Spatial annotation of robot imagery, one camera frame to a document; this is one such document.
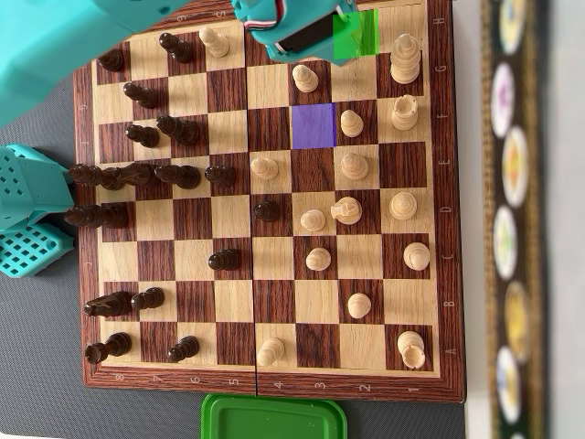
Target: chessboard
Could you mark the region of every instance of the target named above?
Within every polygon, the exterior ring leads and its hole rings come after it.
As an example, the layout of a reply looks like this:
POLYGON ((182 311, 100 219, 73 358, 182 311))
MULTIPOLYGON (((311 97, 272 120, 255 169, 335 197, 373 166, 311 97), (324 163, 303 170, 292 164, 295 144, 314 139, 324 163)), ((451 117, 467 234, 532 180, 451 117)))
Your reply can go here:
POLYGON ((229 2, 197 1, 121 43, 125 67, 112 73, 95 60, 74 75, 77 162, 101 168, 131 163, 208 166, 236 170, 233 187, 194 189, 161 183, 117 191, 77 186, 77 204, 124 205, 123 229, 80 229, 80 301, 118 291, 162 288, 165 302, 119 317, 81 312, 82 349, 124 332, 132 348, 99 365, 82 358, 83 381, 92 387, 229 392, 287 397, 461 402, 465 398, 463 289, 459 182, 455 139, 452 5, 444 0, 360 3, 377 9, 379 53, 337 67, 319 59, 302 64, 318 88, 301 93, 293 68, 271 61, 229 12, 229 2), (214 58, 198 31, 211 27, 229 40, 214 58), (191 42, 195 59, 178 64, 158 44, 162 29, 191 42), (419 41, 419 77, 408 85, 390 76, 397 37, 419 41), (145 109, 122 92, 132 81, 158 92, 145 109), (399 131, 390 121, 394 102, 416 98, 419 120, 399 131), (363 119, 357 137, 342 133, 340 116, 363 119), (156 127, 169 114, 196 121, 195 146, 161 134, 156 148, 124 135, 128 124, 156 127), (348 153, 362 155, 369 173, 350 180, 340 170, 348 153), (266 181, 250 171, 255 158, 279 166, 266 181), (389 203, 408 192, 416 215, 398 221, 389 203), (362 219, 333 220, 343 197, 358 200, 362 219), (274 201, 275 222, 258 221, 252 208, 274 201), (309 209, 325 212, 317 232, 302 227, 309 209), (414 271, 403 252, 420 242, 429 266, 414 271), (311 249, 327 249, 324 271, 308 270, 311 249), (236 271, 214 272, 213 252, 237 249, 236 271), (353 318, 348 298, 365 294, 371 311, 353 318), (398 350, 405 331, 424 342, 424 363, 409 369, 398 350), (194 336, 200 350, 174 364, 166 353, 194 336), (284 354, 257 364, 264 342, 278 338, 284 354))

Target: dark chess piece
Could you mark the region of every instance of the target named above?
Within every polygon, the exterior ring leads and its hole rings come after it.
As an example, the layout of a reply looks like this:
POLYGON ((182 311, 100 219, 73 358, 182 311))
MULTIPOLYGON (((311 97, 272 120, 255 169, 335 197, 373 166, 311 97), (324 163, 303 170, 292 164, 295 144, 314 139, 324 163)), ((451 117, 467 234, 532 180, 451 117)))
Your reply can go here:
POLYGON ((193 46, 191 43, 182 41, 174 35, 164 33, 158 38, 161 47, 171 56, 182 64, 187 64, 193 60, 193 46))
POLYGON ((149 288, 132 298, 132 308, 140 311, 146 308, 158 308, 165 301, 165 293, 160 288, 149 288))
POLYGON ((199 342, 195 337, 181 338, 176 345, 169 349, 167 357, 171 363, 178 363, 184 359, 190 359, 199 351, 199 342))
POLYGON ((154 173, 164 182, 177 185, 183 189, 197 187, 199 181, 201 181, 199 171, 192 166, 159 166, 154 170, 154 173))
POLYGON ((94 343, 85 348, 85 359, 91 364, 98 364, 112 355, 120 357, 127 354, 132 348, 132 340, 125 332, 118 332, 109 336, 104 343, 94 343))
POLYGON ((124 85, 124 94, 144 108, 154 108, 158 103, 156 91, 132 82, 124 85))
POLYGON ((78 185, 99 186, 108 190, 118 190, 124 186, 118 181, 118 168, 100 169, 97 166, 75 165, 69 170, 69 176, 78 185))
POLYGON ((236 170, 231 166, 210 166, 205 178, 220 187, 232 187, 236 182, 236 170))
POLYGON ((182 121, 178 117, 160 116, 156 118, 156 126, 181 145, 191 146, 197 142, 199 127, 196 122, 182 121))
POLYGON ((113 48, 98 58, 98 63, 108 71, 120 71, 124 67, 124 55, 118 48, 113 48))
POLYGON ((281 207, 274 201, 262 201, 254 206, 254 216, 261 221, 274 222, 281 217, 281 207))
POLYGON ((130 294, 125 291, 103 295, 90 300, 83 306, 86 316, 117 317, 128 314, 132 309, 130 294))
POLYGON ((239 252, 227 249, 209 256, 207 262, 211 270, 237 270, 240 264, 239 252))
POLYGON ((154 128, 134 124, 126 127, 126 137, 147 148, 154 148, 161 140, 160 134, 154 128))
POLYGON ((125 206, 75 206, 65 212, 65 221, 76 227, 120 229, 128 224, 128 211, 125 206))

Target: purple square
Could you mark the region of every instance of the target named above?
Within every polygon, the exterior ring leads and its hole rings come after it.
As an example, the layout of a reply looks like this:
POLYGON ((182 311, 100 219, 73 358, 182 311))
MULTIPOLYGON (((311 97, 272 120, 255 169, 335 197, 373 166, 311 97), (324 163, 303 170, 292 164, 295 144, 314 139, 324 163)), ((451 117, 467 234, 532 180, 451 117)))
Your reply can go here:
POLYGON ((292 149, 335 146, 335 107, 332 103, 292 108, 292 149))

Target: green lid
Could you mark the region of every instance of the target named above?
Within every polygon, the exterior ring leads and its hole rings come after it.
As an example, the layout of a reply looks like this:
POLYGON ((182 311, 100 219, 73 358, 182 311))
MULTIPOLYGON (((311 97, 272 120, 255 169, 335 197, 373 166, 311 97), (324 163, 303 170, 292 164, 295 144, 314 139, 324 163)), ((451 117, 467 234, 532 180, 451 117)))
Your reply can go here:
POLYGON ((201 439, 346 439, 347 422, 334 402, 208 395, 201 439))

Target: chess rook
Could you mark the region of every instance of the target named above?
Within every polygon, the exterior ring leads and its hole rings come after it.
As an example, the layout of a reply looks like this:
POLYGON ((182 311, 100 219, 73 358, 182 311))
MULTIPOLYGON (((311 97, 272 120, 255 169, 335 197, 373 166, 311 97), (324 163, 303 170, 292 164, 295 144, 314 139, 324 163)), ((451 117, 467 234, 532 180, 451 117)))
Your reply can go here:
POLYGON ((98 364, 112 355, 120 357, 127 354, 132 348, 132 340, 125 332, 118 332, 109 336, 104 343, 94 343, 85 348, 85 359, 91 364, 98 364))

